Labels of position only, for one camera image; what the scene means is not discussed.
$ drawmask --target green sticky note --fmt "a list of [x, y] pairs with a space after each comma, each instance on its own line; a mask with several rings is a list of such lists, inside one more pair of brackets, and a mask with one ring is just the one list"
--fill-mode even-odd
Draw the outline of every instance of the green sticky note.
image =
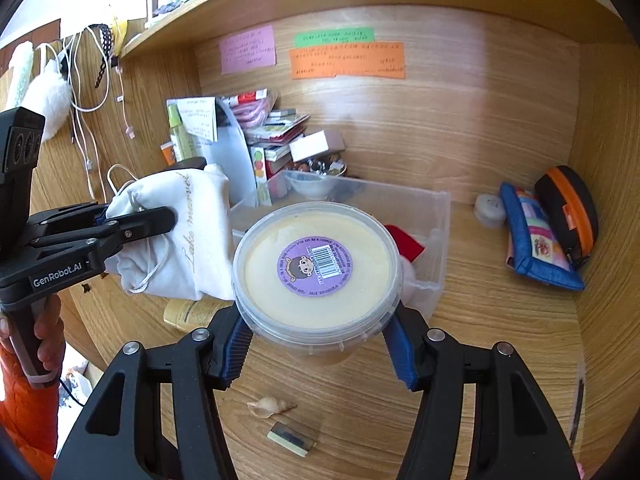
[[376, 41], [372, 27], [330, 28], [296, 34], [296, 48], [335, 43], [370, 43]]

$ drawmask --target pink sticky note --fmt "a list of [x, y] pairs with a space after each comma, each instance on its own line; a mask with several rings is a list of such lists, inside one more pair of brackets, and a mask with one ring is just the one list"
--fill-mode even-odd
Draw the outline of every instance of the pink sticky note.
[[220, 41], [222, 73], [246, 72], [276, 64], [276, 45], [273, 27], [254, 28]]

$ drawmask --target white fabric pouch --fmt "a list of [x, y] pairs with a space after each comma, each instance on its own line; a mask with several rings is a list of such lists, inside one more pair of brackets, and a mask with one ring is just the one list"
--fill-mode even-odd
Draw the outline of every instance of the white fabric pouch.
[[209, 294], [232, 300], [229, 180], [220, 167], [210, 164], [204, 171], [165, 171], [127, 182], [106, 216], [162, 206], [176, 213], [175, 228], [165, 235], [125, 244], [107, 259], [107, 272], [119, 274], [122, 288], [131, 294], [194, 301]]

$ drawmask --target stack of books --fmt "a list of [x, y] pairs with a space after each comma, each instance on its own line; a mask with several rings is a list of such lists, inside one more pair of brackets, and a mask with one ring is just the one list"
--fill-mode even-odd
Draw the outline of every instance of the stack of books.
[[263, 126], [246, 128], [244, 137], [249, 145], [258, 185], [273, 175], [293, 168], [290, 143], [303, 136], [309, 115], [295, 110], [274, 110]]

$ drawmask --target black pouch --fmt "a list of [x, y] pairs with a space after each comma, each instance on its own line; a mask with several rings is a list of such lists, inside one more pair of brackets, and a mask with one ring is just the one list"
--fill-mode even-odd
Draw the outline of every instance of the black pouch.
[[598, 238], [598, 215], [591, 193], [568, 166], [547, 171], [535, 189], [558, 243], [574, 269], [579, 269]]

